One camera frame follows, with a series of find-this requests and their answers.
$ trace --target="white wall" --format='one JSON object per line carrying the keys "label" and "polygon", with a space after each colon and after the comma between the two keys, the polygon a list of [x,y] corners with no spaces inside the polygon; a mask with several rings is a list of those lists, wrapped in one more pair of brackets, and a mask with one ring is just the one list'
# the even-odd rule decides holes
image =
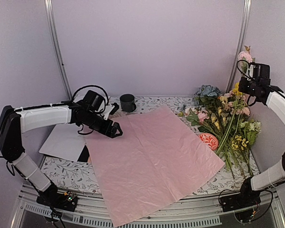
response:
{"label": "white wall", "polygon": [[55,0],[59,44],[72,90],[110,95],[192,95],[224,90],[244,0]]}
{"label": "white wall", "polygon": [[[44,1],[0,1],[0,113],[13,107],[66,99],[55,59]],[[23,135],[26,152],[38,162],[49,128]],[[12,177],[0,159],[0,228],[7,228],[22,180]]]}
{"label": "white wall", "polygon": [[[245,40],[251,45],[256,62],[270,65],[272,85],[285,92],[285,0],[254,0]],[[262,122],[262,133],[253,154],[263,171],[279,161],[285,151],[285,127],[262,104],[252,107],[254,117]],[[285,184],[277,188],[285,211]]]}

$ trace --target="floral tablecloth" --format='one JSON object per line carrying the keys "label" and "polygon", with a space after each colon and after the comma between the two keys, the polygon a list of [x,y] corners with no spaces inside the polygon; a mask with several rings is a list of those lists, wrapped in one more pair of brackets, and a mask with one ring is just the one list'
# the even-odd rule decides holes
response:
{"label": "floral tablecloth", "polygon": [[[119,103],[119,99],[111,97],[110,102]],[[164,104],[177,114],[180,111],[184,111],[186,107],[193,106],[192,97],[138,97],[135,103],[137,109],[131,114],[149,112]],[[118,111],[115,115],[125,114]],[[198,129],[192,127],[184,117],[180,117],[180,119],[195,133],[198,133]],[[250,160],[253,173],[258,174],[259,171],[252,156]],[[46,157],[41,170],[60,188],[101,194],[93,166],[90,163]],[[193,195],[214,194],[226,189],[238,190],[244,178],[241,176],[240,170],[234,170],[234,175],[235,179],[233,179],[231,172],[224,167],[207,184],[194,192]]]}

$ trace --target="pink sheet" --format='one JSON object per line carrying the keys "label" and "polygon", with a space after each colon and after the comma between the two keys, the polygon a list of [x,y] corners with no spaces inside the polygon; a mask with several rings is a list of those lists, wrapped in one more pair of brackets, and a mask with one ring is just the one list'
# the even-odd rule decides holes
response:
{"label": "pink sheet", "polygon": [[224,162],[168,106],[115,118],[123,136],[86,137],[114,227],[162,209],[209,181]]}

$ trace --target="bouquet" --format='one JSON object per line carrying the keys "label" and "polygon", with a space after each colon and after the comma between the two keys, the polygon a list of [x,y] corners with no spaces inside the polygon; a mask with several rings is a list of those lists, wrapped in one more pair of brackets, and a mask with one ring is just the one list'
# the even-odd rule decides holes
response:
{"label": "bouquet", "polygon": [[[250,47],[246,47],[238,59],[253,61]],[[241,67],[246,73],[247,64],[242,64]],[[224,95],[214,86],[203,85],[195,94],[195,107],[187,108],[185,115],[200,132],[216,136],[219,142],[216,154],[225,159],[226,168],[232,172],[233,177],[232,168],[235,166],[246,178],[246,169],[253,176],[249,163],[250,150],[261,132],[261,123],[249,119],[247,95],[238,90],[238,84]]]}

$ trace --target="blue flower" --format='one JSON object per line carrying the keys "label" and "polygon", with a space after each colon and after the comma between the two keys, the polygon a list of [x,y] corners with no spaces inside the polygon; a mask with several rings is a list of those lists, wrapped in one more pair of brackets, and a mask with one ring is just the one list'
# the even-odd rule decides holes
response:
{"label": "blue flower", "polygon": [[194,96],[220,96],[222,92],[216,86],[202,85]]}

